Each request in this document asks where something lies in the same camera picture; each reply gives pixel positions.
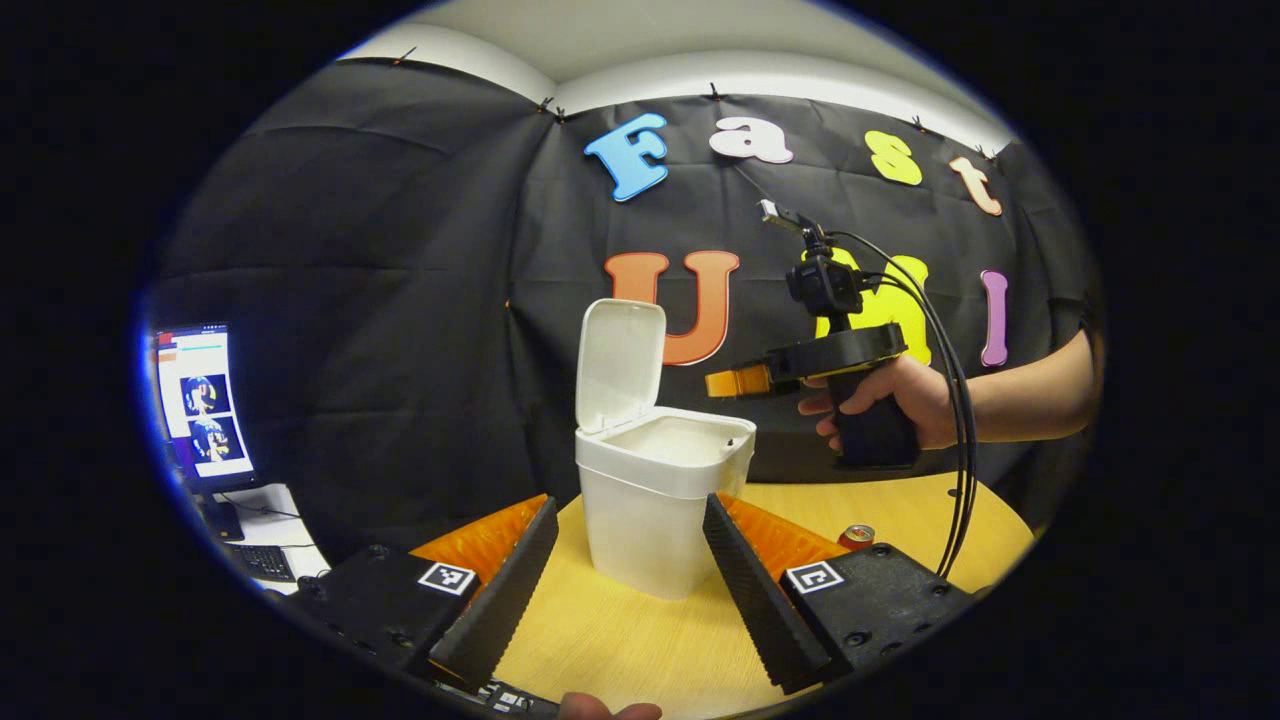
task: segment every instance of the letter f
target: letter f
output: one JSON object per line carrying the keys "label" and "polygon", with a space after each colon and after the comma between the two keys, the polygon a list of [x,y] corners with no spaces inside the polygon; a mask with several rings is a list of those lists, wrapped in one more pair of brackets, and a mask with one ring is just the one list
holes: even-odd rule
{"label": "letter f", "polygon": [[[644,155],[666,158],[667,145],[650,129],[667,126],[667,118],[645,113],[639,118],[603,135],[586,146],[586,155],[595,155],[613,176],[613,199],[625,202],[649,190],[667,177],[664,165],[650,165]],[[635,133],[636,141],[627,136]]]}

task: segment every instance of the desk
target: desk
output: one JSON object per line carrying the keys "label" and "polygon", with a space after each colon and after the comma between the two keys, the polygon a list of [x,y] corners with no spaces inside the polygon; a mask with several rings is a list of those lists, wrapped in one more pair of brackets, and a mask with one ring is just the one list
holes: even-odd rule
{"label": "desk", "polygon": [[[283,483],[274,483],[253,489],[218,493],[215,498],[221,500],[219,496],[225,496],[227,500],[232,500],[238,505],[246,506],[236,507],[236,515],[239,516],[241,528],[244,530],[244,539],[237,542],[224,542],[225,544],[282,546],[284,547],[284,559],[289,562],[289,568],[293,570],[294,578],[301,578],[303,575],[314,577],[321,570],[329,569],[329,564],[325,562],[324,556],[320,555],[319,550],[316,550],[315,541],[311,539],[311,533],[307,532],[307,527],[302,523],[301,518],[289,518],[287,515],[276,515],[275,512],[256,512],[253,510],[248,510],[248,507],[268,507],[271,510],[279,510],[280,512],[297,515],[298,507],[293,503],[293,495],[289,493],[289,488]],[[278,583],[273,580],[259,580],[257,578],[253,578],[253,582],[264,589],[279,591],[284,594],[297,592],[298,589],[297,583]]]}
{"label": "desk", "polygon": [[[955,474],[841,484],[748,483],[742,500],[836,538],[851,524],[936,569],[946,546]],[[582,498],[559,514],[559,537],[494,676],[553,702],[567,691],[611,710],[654,702],[664,720],[705,719],[774,705],[737,607],[718,573],[692,596],[664,601],[591,568]],[[973,519],[948,579],[966,592],[996,583],[1032,543],[1020,518],[978,486]],[[803,692],[812,692],[810,688]]]}

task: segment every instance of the black backdrop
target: black backdrop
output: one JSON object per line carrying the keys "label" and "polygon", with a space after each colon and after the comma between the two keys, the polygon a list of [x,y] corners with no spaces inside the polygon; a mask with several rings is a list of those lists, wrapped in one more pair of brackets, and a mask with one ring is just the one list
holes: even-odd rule
{"label": "black backdrop", "polygon": [[[31,8],[45,15],[18,46],[32,63],[17,73],[14,115],[19,147],[36,151],[19,155],[14,188],[36,259],[17,279],[27,352],[14,354],[31,364],[14,383],[31,410],[12,416],[9,497],[10,574],[27,606],[10,698],[26,716],[451,715],[244,594],[152,482],[142,429],[122,424],[137,402],[123,378],[136,373],[147,238],[264,108],[415,6],[303,18],[210,6],[198,19],[147,4]],[[1111,296],[1111,357],[1087,482],[1030,556],[927,650],[804,715],[1256,716],[1274,701],[1262,674],[1274,652],[1245,623],[1265,616],[1253,530],[1266,525],[1270,400],[1240,348],[1263,327],[1267,286],[1208,302],[1192,278],[1212,274],[1219,238],[1252,251],[1265,237],[1252,176],[1220,168],[1271,132],[1262,115],[1221,111],[1254,96],[1240,69],[1265,65],[1270,44],[1251,41],[1268,38],[1230,6],[951,8],[946,22],[916,5],[860,6],[970,78],[1071,187]],[[86,372],[86,357],[105,372]]]}
{"label": "black backdrop", "polygon": [[[607,169],[582,149],[644,113],[667,119],[669,176],[616,202]],[[716,122],[742,115],[781,126],[794,160],[716,154]],[[868,131],[904,137],[923,181],[884,179]],[[955,158],[987,174],[998,217],[972,200],[947,165]],[[538,492],[577,495],[581,318],[612,295],[605,261],[622,254],[668,258],[657,301],[671,334],[698,320],[685,256],[737,256],[723,345],[666,366],[658,402],[756,423],[755,482],[847,480],[814,419],[795,411],[799,395],[705,396],[705,373],[813,333],[783,282],[803,243],[760,223],[762,193],[924,261],[970,378],[1060,347],[1094,291],[1074,211],[1021,145],[988,159],[904,120],[787,97],[648,100],[557,122],[452,69],[348,60],[275,104],[214,167],[161,247],[146,311],[156,328],[232,324],[246,441],[260,474],[291,486],[330,561],[360,543],[412,547]],[[979,361],[983,270],[1010,281],[1009,357],[997,368]],[[929,343],[937,357],[932,333]],[[1033,527],[1073,478],[1083,441],[1041,445],[979,452],[979,478]],[[954,452],[928,452],[899,474],[954,468]]]}

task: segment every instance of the yellow letter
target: yellow letter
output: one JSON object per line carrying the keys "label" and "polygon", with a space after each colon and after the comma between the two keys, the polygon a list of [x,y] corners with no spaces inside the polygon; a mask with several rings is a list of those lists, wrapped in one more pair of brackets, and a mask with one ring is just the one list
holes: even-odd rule
{"label": "yellow letter", "polygon": [[[832,250],[835,251],[832,260],[849,265],[855,270],[858,269],[858,263],[854,261],[854,256],[847,250],[842,247]],[[895,255],[893,261],[902,265],[915,278],[915,282],[922,288],[924,287],[924,278],[929,277],[929,268],[924,263],[908,255]],[[911,282],[893,265],[886,264],[884,274],[897,278],[906,287],[911,287]],[[915,300],[911,300],[909,295],[891,286],[879,286],[876,292],[864,290],[863,311],[856,315],[849,315],[849,327],[856,331],[883,325],[884,323],[897,323],[901,325],[902,338],[906,340],[906,354],[925,365],[929,364],[932,355],[929,354],[929,343],[924,336],[924,311],[915,304]],[[831,322],[827,318],[818,318],[818,333],[815,337],[823,337],[828,332],[831,332]]]}
{"label": "yellow letter", "polygon": [[902,138],[873,129],[867,133],[865,140],[872,149],[872,163],[882,176],[906,184],[920,184],[924,176],[911,160],[911,149]]}

